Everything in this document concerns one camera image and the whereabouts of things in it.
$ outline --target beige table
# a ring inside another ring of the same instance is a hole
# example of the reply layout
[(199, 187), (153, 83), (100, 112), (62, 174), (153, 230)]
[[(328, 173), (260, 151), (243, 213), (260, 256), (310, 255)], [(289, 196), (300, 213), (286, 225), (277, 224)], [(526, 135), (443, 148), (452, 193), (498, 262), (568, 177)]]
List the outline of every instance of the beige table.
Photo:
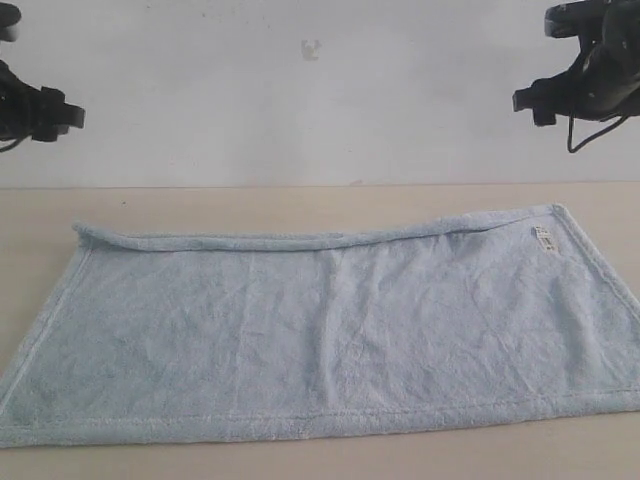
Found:
[[(640, 293), (640, 184), (0, 191), (0, 372), (64, 270), (74, 220), (128, 232), (361, 230), (566, 205)], [(0, 479), (640, 478), (640, 413), (300, 442), (0, 450)]]

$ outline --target robotic arm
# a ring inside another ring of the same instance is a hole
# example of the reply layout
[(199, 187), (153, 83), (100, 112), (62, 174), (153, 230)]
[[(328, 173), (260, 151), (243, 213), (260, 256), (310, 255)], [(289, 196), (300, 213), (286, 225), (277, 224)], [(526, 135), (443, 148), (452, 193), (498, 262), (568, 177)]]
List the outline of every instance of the robotic arm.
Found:
[[(565, 72), (517, 90), (514, 111), (531, 109), (539, 127), (555, 125), (556, 115), (568, 117), (570, 153), (640, 115), (640, 0), (585, 0), (550, 8), (545, 34), (577, 36), (580, 53)], [(576, 118), (617, 120), (574, 147)]]
[[(16, 24), (22, 15), (8, 3), (0, 3), (0, 41), (16, 40)], [(60, 90), (37, 90), (22, 82), (0, 60), (0, 147), (6, 152), (31, 137), (39, 142), (55, 142), (69, 127), (84, 128), (84, 109), (65, 103)]]

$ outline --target light blue towel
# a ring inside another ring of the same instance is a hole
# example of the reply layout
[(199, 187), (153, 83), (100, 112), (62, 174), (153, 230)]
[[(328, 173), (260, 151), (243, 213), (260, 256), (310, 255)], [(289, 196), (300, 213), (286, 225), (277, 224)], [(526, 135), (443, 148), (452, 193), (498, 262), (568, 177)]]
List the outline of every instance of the light blue towel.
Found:
[(638, 302), (559, 205), (360, 234), (76, 229), (0, 382), (1, 447), (640, 410)]

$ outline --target terry cloth fabric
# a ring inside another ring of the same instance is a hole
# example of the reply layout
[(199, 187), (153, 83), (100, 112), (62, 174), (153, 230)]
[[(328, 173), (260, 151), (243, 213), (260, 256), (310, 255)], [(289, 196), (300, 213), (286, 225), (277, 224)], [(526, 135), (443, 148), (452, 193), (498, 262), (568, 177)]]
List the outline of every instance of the terry cloth fabric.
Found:
[(0, 383), (0, 446), (306, 439), (640, 410), (640, 309), (560, 205), (77, 252)]

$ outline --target towel tag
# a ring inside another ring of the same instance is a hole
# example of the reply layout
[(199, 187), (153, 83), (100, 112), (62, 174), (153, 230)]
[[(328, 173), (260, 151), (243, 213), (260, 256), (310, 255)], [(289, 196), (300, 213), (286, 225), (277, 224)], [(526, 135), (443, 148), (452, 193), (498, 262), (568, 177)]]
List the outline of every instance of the towel tag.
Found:
[(551, 234), (549, 230), (543, 227), (535, 227), (536, 237), (538, 237), (538, 241), (547, 251), (556, 252), (558, 249), (556, 245), (553, 243), (553, 239), (551, 238)]

